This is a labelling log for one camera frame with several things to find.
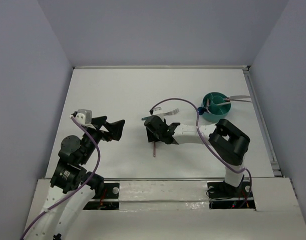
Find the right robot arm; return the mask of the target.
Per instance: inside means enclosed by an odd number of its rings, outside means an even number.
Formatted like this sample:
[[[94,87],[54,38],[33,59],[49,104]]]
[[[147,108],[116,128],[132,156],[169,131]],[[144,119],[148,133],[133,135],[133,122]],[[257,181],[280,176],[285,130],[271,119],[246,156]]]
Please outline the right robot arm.
[[[157,115],[148,117],[144,126],[148,142],[162,142],[168,145],[204,144],[215,157],[225,165],[223,190],[228,196],[241,191],[244,177],[244,156],[248,151],[250,138],[226,119],[210,125],[168,125]]]

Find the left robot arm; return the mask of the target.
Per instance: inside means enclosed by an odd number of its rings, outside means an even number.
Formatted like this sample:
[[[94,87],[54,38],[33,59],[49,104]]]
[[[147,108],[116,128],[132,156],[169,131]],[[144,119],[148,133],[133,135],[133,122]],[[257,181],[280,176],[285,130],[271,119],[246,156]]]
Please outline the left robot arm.
[[[106,116],[92,117],[90,110],[78,110],[70,115],[72,122],[83,131],[80,138],[69,135],[61,142],[59,160],[39,215],[25,229],[23,240],[64,240],[83,208],[92,198],[105,193],[104,178],[96,174],[101,157],[94,169],[83,166],[93,152],[100,155],[100,141],[119,141],[125,120],[107,122]]]

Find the blue spoon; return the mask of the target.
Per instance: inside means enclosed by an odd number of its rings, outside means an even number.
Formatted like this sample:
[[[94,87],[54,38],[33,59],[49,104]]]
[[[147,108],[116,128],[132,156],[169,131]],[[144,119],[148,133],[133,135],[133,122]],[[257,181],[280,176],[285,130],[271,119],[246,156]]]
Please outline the blue spoon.
[[[198,111],[198,114],[199,114],[199,115],[203,115],[204,113],[208,112],[207,108],[206,108],[206,107],[203,107],[203,106],[198,107],[198,108],[197,108],[197,111]]]

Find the fork with teal handle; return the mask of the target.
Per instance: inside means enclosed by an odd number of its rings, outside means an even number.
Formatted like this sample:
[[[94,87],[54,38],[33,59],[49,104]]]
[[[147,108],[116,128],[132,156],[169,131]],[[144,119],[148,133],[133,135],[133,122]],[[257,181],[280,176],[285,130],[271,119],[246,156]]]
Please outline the fork with teal handle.
[[[173,115],[176,115],[180,112],[179,108],[176,108],[174,110],[171,110],[171,111],[168,111],[168,112],[165,112],[163,114],[163,116],[173,116]],[[146,117],[142,117],[141,120],[142,121],[145,121],[149,116],[146,116]]]

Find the silver spoon pink handle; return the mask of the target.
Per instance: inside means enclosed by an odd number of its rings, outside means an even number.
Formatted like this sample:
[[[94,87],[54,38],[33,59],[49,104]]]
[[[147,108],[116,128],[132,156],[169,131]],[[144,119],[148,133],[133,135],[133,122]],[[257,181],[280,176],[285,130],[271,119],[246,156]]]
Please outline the silver spoon pink handle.
[[[204,110],[205,110],[205,112],[209,113],[209,99],[207,99],[206,102],[205,102]]]

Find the fork with pink handle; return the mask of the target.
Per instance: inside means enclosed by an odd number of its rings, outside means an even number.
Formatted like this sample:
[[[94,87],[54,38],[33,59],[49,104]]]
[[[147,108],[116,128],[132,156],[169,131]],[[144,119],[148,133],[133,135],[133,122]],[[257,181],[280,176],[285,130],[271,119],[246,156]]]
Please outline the fork with pink handle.
[[[233,102],[235,102],[235,101],[236,101],[236,102],[243,102],[243,103],[245,103],[245,102],[246,102],[246,103],[248,103],[248,102],[251,103],[251,102],[252,102],[252,101],[250,101],[250,100],[231,99],[231,98],[229,99],[229,98],[228,98],[228,99],[224,99],[224,102],[223,102],[223,103],[218,103],[217,106],[228,105],[228,104],[231,104],[232,101],[233,101]]]

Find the knife with pink handle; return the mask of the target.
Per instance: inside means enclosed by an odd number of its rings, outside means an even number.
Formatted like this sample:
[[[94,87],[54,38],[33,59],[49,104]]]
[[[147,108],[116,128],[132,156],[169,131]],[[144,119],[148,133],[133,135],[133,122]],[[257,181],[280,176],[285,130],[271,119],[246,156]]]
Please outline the knife with pink handle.
[[[246,96],[245,96],[245,95],[236,95],[236,96],[233,95],[233,96],[227,97],[226,99],[228,99],[228,100],[229,100],[229,99],[230,99],[230,100],[232,100],[232,99],[233,99],[233,100],[235,100],[235,99],[236,99],[236,100],[240,100],[240,99],[248,99],[248,98],[250,98],[250,96],[248,96],[248,95],[246,95]]]

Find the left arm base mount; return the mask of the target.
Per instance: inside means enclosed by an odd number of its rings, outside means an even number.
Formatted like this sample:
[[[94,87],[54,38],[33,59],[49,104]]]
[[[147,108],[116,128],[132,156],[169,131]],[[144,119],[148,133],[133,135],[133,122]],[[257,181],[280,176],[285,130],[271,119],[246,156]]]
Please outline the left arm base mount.
[[[95,195],[83,208],[83,210],[110,211],[119,209],[120,183],[109,181],[104,183],[100,195]]]

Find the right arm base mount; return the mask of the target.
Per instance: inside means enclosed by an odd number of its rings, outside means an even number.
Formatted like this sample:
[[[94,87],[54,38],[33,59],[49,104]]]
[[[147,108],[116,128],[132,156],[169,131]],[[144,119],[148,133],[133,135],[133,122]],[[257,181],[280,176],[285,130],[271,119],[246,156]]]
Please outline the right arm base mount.
[[[211,210],[256,209],[248,181],[236,188],[222,181],[208,182],[206,196]]]

